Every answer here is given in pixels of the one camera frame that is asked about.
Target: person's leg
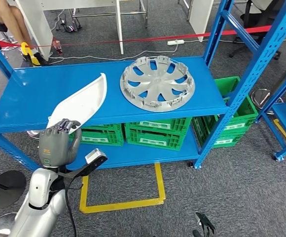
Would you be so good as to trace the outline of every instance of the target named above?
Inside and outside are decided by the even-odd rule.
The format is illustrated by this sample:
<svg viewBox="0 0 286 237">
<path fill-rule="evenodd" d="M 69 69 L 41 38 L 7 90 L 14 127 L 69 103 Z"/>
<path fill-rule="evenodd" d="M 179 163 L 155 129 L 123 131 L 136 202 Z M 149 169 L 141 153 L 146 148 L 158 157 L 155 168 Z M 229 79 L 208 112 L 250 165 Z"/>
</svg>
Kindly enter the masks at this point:
<svg viewBox="0 0 286 237">
<path fill-rule="evenodd" d="M 25 41 L 18 22 L 6 0 L 0 0 L 0 19 L 19 43 Z"/>
<path fill-rule="evenodd" d="M 17 22 L 18 23 L 19 28 L 20 28 L 21 34 L 23 35 L 24 42 L 30 46 L 32 44 L 30 36 L 29 36 L 29 32 L 20 10 L 15 6 L 10 6 L 10 8 L 11 12 L 13 13 L 13 15 L 16 18 Z"/>
</svg>

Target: white label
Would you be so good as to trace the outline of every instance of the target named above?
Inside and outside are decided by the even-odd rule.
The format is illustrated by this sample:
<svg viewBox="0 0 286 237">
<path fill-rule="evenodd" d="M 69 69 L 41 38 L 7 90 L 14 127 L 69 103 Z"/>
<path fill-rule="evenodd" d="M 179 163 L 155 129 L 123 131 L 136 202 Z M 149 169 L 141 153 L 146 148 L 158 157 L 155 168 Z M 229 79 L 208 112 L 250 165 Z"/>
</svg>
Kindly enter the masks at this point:
<svg viewBox="0 0 286 237">
<path fill-rule="evenodd" d="M 161 122 L 151 122 L 151 121 L 141 121 L 140 125 L 146 127 L 158 127 L 163 129 L 171 129 L 171 124 L 168 123 L 161 123 Z"/>
<path fill-rule="evenodd" d="M 156 140 L 150 140 L 150 139 L 145 139 L 145 138 L 140 139 L 140 143 L 146 143 L 146 144 L 164 146 L 164 147 L 168 145 L 167 142 L 164 142 L 164 141 L 156 141 Z"/>
<path fill-rule="evenodd" d="M 228 139 L 228 140 L 220 140 L 220 141 L 216 141 L 214 145 L 220 145 L 220 144 L 228 144 L 232 143 L 232 139 Z"/>
<path fill-rule="evenodd" d="M 82 137 L 82 141 L 85 142 L 109 142 L 108 138 L 100 138 L 100 137 Z"/>
<path fill-rule="evenodd" d="M 244 122 L 244 123 L 239 123 L 239 124 L 235 124 L 235 125 L 226 126 L 226 128 L 224 128 L 224 130 L 231 130 L 231 129 L 244 127 L 244 126 L 245 126 L 245 123 Z"/>
</svg>

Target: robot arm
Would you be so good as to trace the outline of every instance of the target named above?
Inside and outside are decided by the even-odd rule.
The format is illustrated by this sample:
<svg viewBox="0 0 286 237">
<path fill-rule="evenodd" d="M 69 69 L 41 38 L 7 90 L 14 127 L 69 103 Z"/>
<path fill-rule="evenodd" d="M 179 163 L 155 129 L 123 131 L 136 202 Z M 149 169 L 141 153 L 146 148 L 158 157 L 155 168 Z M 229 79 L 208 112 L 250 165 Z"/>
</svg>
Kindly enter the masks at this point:
<svg viewBox="0 0 286 237">
<path fill-rule="evenodd" d="M 69 131 L 76 125 L 79 123 L 63 119 L 40 133 L 39 153 L 43 168 L 33 172 L 28 194 L 8 237 L 49 237 L 67 204 L 69 187 L 65 187 L 63 178 L 87 176 L 107 160 L 104 153 L 95 149 L 85 156 L 83 167 L 66 170 L 66 165 L 76 158 L 81 140 L 79 128 L 69 147 Z"/>
</svg>

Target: green plastic crate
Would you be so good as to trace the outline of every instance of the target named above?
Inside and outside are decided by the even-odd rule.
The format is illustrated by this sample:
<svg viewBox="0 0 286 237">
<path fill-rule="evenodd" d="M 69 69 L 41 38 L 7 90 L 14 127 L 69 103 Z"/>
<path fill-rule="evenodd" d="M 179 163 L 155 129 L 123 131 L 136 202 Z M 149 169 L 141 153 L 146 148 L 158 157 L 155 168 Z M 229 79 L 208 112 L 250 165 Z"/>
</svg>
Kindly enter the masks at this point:
<svg viewBox="0 0 286 237">
<path fill-rule="evenodd" d="M 239 82 L 239 77 L 215 79 L 214 82 L 217 84 L 221 95 L 226 95 L 233 91 Z M 247 131 L 255 121 L 257 115 L 258 112 L 250 98 L 247 96 L 229 121 L 229 123 L 226 126 L 223 134 L 225 135 L 226 133 L 234 132 L 235 129 L 238 132 Z M 210 130 L 212 129 L 218 119 L 218 115 L 204 117 L 205 122 Z"/>
<path fill-rule="evenodd" d="M 192 124 L 193 125 L 194 131 L 196 133 L 200 145 L 202 146 L 210 134 L 210 131 L 206 127 L 203 117 L 192 118 Z"/>
<path fill-rule="evenodd" d="M 149 146 L 179 151 L 186 136 L 142 130 L 140 127 L 125 124 L 125 140 L 129 144 Z"/>
<path fill-rule="evenodd" d="M 207 137 L 210 134 L 210 129 L 205 124 L 203 117 L 195 117 L 192 120 L 198 142 L 203 146 Z M 222 133 L 213 146 L 217 147 L 232 147 L 239 141 L 246 131 L 234 131 L 229 133 Z"/>
<path fill-rule="evenodd" d="M 136 126 L 143 130 L 181 134 L 186 133 L 190 125 L 192 117 L 189 118 L 172 118 L 157 121 L 140 121 L 129 122 L 127 125 Z"/>
<path fill-rule="evenodd" d="M 105 130 L 122 130 L 121 123 L 112 123 L 112 124 L 104 124 L 104 125 L 97 125 L 97 126 L 85 126 L 82 127 L 82 129 L 105 129 Z"/>
<path fill-rule="evenodd" d="M 69 135 L 69 141 L 74 137 L 73 133 Z M 122 130 L 96 130 L 82 129 L 81 143 L 123 146 Z"/>
</svg>

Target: black office chair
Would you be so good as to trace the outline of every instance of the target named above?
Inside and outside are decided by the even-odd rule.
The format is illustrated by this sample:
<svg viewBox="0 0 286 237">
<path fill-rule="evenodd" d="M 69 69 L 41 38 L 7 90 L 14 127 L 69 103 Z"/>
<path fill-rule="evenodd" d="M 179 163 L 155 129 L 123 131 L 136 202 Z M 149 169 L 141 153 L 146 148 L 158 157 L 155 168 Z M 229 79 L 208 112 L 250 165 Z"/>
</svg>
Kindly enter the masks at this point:
<svg viewBox="0 0 286 237">
<path fill-rule="evenodd" d="M 250 10 L 252 0 L 248 0 L 246 4 L 245 13 L 241 15 L 241 19 L 244 21 L 244 28 L 251 28 L 251 27 L 259 27 L 259 26 L 267 26 L 272 25 L 275 21 L 275 18 L 278 15 L 279 10 L 284 3 L 284 0 L 272 0 L 265 11 L 261 10 L 261 13 L 251 14 L 249 13 Z M 258 44 L 261 44 L 263 38 L 267 34 L 267 32 L 258 32 L 258 33 L 251 33 L 250 35 L 253 38 L 256 38 L 255 41 Z M 240 38 L 236 36 L 233 43 L 240 42 Z M 236 53 L 247 49 L 247 46 L 242 46 L 238 49 L 234 50 L 233 52 L 229 54 L 229 57 L 232 58 Z M 277 50 L 274 59 L 278 60 L 281 52 Z"/>
</svg>

